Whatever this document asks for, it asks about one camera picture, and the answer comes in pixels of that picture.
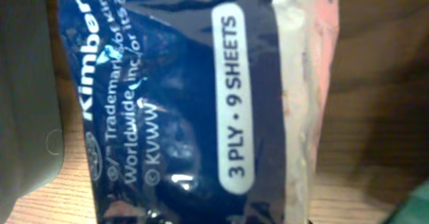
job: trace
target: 3 ply 9 sheets label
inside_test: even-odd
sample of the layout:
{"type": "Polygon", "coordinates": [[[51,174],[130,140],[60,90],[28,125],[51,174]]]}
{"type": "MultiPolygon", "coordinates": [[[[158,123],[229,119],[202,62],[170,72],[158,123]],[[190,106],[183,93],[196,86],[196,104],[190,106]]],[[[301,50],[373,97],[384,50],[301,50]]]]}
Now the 3 ply 9 sheets label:
{"type": "Polygon", "coordinates": [[[212,11],[219,180],[233,194],[255,180],[253,115],[245,16],[236,3],[212,11]]]}

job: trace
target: gray object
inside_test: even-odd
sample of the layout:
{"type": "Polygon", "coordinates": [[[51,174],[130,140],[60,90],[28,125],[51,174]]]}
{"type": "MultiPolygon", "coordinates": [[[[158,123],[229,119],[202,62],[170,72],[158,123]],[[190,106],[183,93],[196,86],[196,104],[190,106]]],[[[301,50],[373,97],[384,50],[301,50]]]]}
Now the gray object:
{"type": "Polygon", "coordinates": [[[45,0],[0,0],[0,223],[63,159],[45,0]]]}

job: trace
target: plastic wrapper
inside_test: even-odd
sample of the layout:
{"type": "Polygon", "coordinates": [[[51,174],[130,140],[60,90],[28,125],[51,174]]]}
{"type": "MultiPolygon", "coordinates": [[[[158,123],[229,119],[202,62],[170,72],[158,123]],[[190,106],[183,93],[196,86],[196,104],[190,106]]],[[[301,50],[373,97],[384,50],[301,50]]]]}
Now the plastic wrapper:
{"type": "Polygon", "coordinates": [[[59,0],[99,223],[307,223],[338,0],[59,0]]]}

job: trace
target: blue packaging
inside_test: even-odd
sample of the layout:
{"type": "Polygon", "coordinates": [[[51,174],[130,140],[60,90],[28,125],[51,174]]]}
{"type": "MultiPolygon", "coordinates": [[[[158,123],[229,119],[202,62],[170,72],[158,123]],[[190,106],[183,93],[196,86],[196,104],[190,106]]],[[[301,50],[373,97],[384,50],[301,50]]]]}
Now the blue packaging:
{"type": "Polygon", "coordinates": [[[286,221],[273,0],[58,1],[99,223],[286,221]]]}

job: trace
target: wooden table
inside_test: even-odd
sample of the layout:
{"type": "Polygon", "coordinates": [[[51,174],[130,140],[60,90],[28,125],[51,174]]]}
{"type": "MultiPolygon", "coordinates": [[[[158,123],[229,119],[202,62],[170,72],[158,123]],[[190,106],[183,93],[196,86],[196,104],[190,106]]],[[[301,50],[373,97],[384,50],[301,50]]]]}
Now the wooden table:
{"type": "MultiPolygon", "coordinates": [[[[94,223],[80,113],[48,0],[66,159],[8,223],[94,223]]],[[[311,202],[315,224],[379,223],[429,168],[429,0],[342,0],[311,202]]]]}

